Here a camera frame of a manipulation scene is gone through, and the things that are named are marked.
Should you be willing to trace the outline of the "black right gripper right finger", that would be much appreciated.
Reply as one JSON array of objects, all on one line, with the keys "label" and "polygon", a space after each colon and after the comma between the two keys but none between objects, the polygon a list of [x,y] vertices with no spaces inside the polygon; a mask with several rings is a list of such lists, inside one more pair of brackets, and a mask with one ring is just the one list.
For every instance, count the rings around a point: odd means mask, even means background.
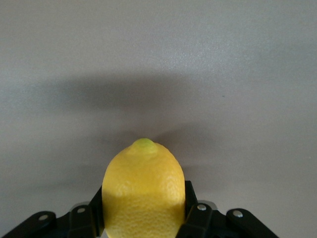
[{"label": "black right gripper right finger", "polygon": [[242,208],[222,214],[210,201],[198,200],[191,181],[185,181],[186,220],[178,238],[276,238],[255,215]]}]

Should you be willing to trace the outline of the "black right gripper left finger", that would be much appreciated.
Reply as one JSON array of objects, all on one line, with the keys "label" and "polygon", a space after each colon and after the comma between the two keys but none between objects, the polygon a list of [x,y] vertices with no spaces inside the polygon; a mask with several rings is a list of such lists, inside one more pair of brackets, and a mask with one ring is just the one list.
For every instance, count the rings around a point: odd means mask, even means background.
[{"label": "black right gripper left finger", "polygon": [[100,238],[103,234],[102,189],[89,202],[78,203],[57,217],[52,211],[31,215],[4,238]]}]

